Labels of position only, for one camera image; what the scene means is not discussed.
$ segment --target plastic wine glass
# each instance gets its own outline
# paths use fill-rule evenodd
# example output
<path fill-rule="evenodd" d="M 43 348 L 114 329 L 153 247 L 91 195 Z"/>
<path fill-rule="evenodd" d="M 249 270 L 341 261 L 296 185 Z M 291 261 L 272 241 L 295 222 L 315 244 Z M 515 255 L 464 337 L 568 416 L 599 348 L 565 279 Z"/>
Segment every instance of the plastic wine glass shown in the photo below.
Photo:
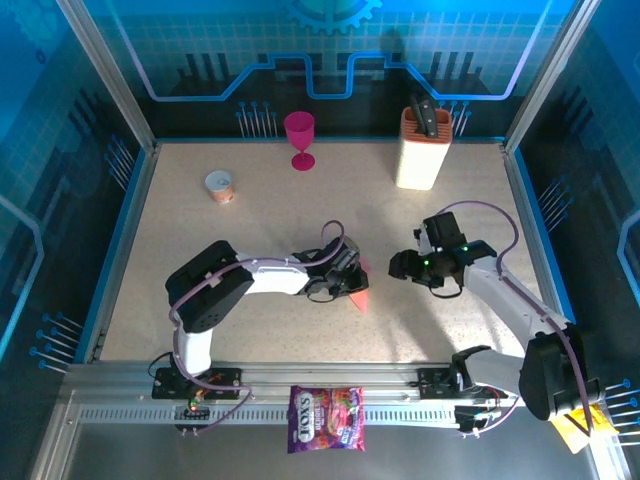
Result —
<path fill-rule="evenodd" d="M 316 164 L 313 155 L 305 152 L 313 143 L 315 124 L 315 119 L 309 112 L 293 112 L 284 119 L 287 140 L 294 148 L 300 150 L 300 153 L 291 159 L 291 165 L 301 172 L 310 170 Z"/>

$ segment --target fox's candy bag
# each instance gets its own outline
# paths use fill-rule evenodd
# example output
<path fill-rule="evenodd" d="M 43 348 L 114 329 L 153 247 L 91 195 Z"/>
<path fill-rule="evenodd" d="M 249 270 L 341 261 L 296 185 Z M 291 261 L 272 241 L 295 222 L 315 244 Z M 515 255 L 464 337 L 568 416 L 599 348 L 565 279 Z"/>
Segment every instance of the fox's candy bag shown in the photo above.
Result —
<path fill-rule="evenodd" d="M 288 452 L 364 451 L 362 388 L 291 387 Z"/>

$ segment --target table surface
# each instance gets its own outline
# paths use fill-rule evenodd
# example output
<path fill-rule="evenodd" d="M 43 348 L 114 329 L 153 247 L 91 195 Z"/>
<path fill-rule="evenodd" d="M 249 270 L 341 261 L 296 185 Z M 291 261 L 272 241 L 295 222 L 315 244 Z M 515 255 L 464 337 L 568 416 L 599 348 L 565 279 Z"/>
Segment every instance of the table surface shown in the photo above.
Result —
<path fill-rule="evenodd" d="M 318 142 L 309 150 L 316 166 L 298 172 L 285 143 L 163 145 L 101 359 L 149 360 L 171 349 L 164 283 L 211 243 L 224 239 L 236 251 L 282 257 L 320 247 L 320 228 L 333 218 L 370 266 L 368 313 L 348 298 L 322 305 L 284 294 L 248 295 L 216 327 L 215 360 L 448 361 L 479 344 L 523 355 L 506 326 L 468 291 L 440 300 L 387 274 L 396 252 L 416 247 L 413 229 L 450 203 L 492 202 L 518 221 L 498 146 L 453 145 L 428 192 L 395 186 L 397 148 Z M 204 189 L 205 176 L 216 169 L 229 171 L 236 184 L 226 205 L 214 204 Z M 456 217 L 468 240 L 483 239 L 497 251 L 512 241 L 507 221 L 490 209 L 458 207 Z M 505 263 L 538 295 L 524 240 Z"/>

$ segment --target purple cable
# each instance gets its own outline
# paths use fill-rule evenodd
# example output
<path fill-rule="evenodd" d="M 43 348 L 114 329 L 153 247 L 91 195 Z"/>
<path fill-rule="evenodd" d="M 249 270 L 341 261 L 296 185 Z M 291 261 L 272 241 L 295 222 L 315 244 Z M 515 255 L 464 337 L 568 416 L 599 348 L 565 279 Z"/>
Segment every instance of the purple cable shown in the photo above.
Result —
<path fill-rule="evenodd" d="M 204 428 L 201 428 L 198 431 L 199 433 L 204 433 L 207 430 L 211 430 L 212 428 L 218 426 L 220 423 L 224 422 L 231 415 L 233 415 L 245 403 L 247 403 L 249 398 L 251 398 L 253 390 L 252 390 L 251 386 L 249 386 L 249 385 L 239 385 L 237 387 L 236 386 L 231 387 L 231 386 L 224 386 L 224 385 L 213 385 L 213 384 L 210 384 L 210 383 L 203 382 L 202 380 L 198 380 L 196 377 L 194 377 L 189 372 L 187 372 L 187 369 L 184 366 L 184 363 L 182 362 L 182 358 L 180 357 L 180 351 L 179 351 L 180 344 L 179 344 L 179 341 L 178 341 L 178 333 L 180 331 L 180 328 L 182 328 L 182 320 L 180 320 L 178 315 L 177 315 L 178 309 L 180 307 L 182 307 L 182 305 L 187 303 L 191 299 L 191 297 L 193 297 L 195 294 L 197 294 L 200 290 L 202 290 L 204 287 L 210 285 L 213 281 L 217 280 L 218 278 L 220 278 L 225 273 L 229 272 L 230 270 L 233 270 L 234 268 L 240 267 L 242 265 L 246 265 L 248 263 L 251 263 L 251 264 L 255 265 L 257 263 L 265 264 L 265 263 L 274 262 L 274 263 L 277 263 L 278 265 L 282 265 L 282 264 L 285 264 L 285 265 L 296 265 L 298 267 L 307 268 L 307 267 L 315 267 L 315 266 L 318 266 L 318 265 L 322 265 L 323 263 L 331 260 L 333 257 L 335 257 L 337 255 L 337 253 L 340 251 L 340 248 L 342 248 L 342 245 L 344 244 L 344 225 L 342 223 L 340 223 L 338 220 L 330 220 L 327 223 L 325 223 L 324 226 L 322 227 L 322 231 L 320 233 L 320 236 L 322 237 L 323 241 L 324 241 L 324 232 L 325 232 L 325 230 L 327 229 L 327 227 L 329 225 L 337 225 L 338 228 L 340 228 L 339 241 L 338 241 L 338 244 L 336 245 L 336 247 L 328 255 L 326 255 L 325 257 L 321 258 L 320 260 L 316 260 L 316 261 L 313 261 L 313 262 L 307 262 L 307 263 L 301 263 L 301 262 L 290 262 L 287 259 L 274 258 L 274 257 L 247 258 L 245 260 L 241 260 L 239 262 L 232 263 L 231 265 L 227 265 L 226 267 L 221 268 L 217 272 L 213 273 L 210 277 L 204 279 L 202 282 L 200 282 L 198 285 L 196 285 L 191 290 L 189 290 L 186 294 L 184 294 L 171 307 L 171 310 L 169 311 L 169 320 L 171 320 L 171 323 L 173 323 L 173 325 L 174 325 L 174 331 L 173 331 L 173 353 L 174 353 L 174 355 L 173 355 L 173 358 L 174 358 L 176 366 L 178 367 L 178 370 L 180 371 L 182 376 L 185 377 L 186 379 L 190 380 L 195 385 L 197 385 L 197 386 L 199 386 L 201 388 L 204 388 L 206 390 L 234 391 L 234 392 L 240 392 L 240 391 L 243 391 L 243 390 L 247 391 L 247 394 L 245 395 L 245 397 L 236 406 L 234 406 L 224 416 L 222 416 L 221 418 L 219 418 L 215 422 L 211 423 L 210 425 L 207 425 Z"/>
<path fill-rule="evenodd" d="M 513 229 L 513 242 L 511 242 L 511 245 L 509 245 L 507 248 L 505 248 L 498 255 L 498 258 L 496 259 L 496 270 L 498 272 L 498 275 L 500 276 L 500 279 L 506 285 L 508 285 L 509 288 L 511 288 L 511 290 L 516 292 L 520 298 L 522 298 L 525 302 L 527 302 L 527 304 L 531 308 L 533 308 L 538 315 L 540 315 L 540 317 L 541 317 L 541 319 L 543 321 L 546 321 L 549 325 L 551 325 L 551 328 L 553 329 L 553 331 L 556 332 L 556 334 L 560 338 L 560 341 L 562 342 L 562 345 L 564 346 L 564 349 L 566 350 L 567 355 L 569 356 L 569 361 L 571 362 L 571 368 L 573 370 L 573 375 L 576 378 L 576 384 L 578 386 L 578 392 L 580 393 L 580 401 L 582 403 L 582 409 L 584 410 L 585 419 L 587 421 L 587 431 L 589 432 L 589 436 L 591 436 L 591 432 L 593 430 L 593 416 L 591 415 L 591 409 L 589 408 L 589 396 L 587 394 L 587 385 L 586 385 L 586 383 L 584 381 L 584 378 L 582 376 L 582 369 L 580 368 L 580 362 L 578 362 L 578 357 L 576 355 L 575 350 L 571 346 L 571 342 L 569 341 L 569 338 L 562 331 L 562 328 L 560 328 L 560 326 L 547 314 L 547 312 L 544 311 L 544 309 L 542 307 L 540 307 L 540 305 L 538 305 L 537 302 L 535 302 L 526 292 L 523 292 L 516 284 L 514 284 L 509 279 L 509 277 L 506 277 L 506 276 L 502 275 L 502 272 L 503 272 L 502 260 L 504 259 L 504 256 L 507 253 L 509 253 L 511 250 L 513 250 L 513 248 L 517 245 L 518 241 L 520 240 L 520 232 L 518 231 L 518 226 L 517 226 L 515 220 L 504 209 L 502 209 L 502 208 L 500 208 L 497 205 L 494 205 L 492 203 L 483 202 L 482 200 L 460 200 L 459 202 L 455 202 L 455 203 L 452 203 L 451 205 L 448 205 L 448 206 L 444 207 L 443 209 L 441 209 L 438 212 L 438 214 L 446 212 L 450 208 L 455 207 L 457 205 L 482 205 L 482 206 L 485 206 L 485 207 L 492 208 L 492 209 L 500 212 L 509 221 L 509 223 L 511 224 L 511 228 Z M 502 424 L 507 418 L 509 418 L 509 416 L 515 410 L 515 406 L 516 406 L 517 401 L 518 401 L 518 399 L 516 399 L 516 401 L 511 406 L 511 408 L 509 408 L 509 410 L 504 415 L 504 417 L 502 417 L 498 422 L 494 423 L 493 425 L 490 425 L 490 426 L 482 429 L 481 432 L 486 432 L 488 430 L 491 430 L 492 428 L 497 427 L 498 425 Z"/>

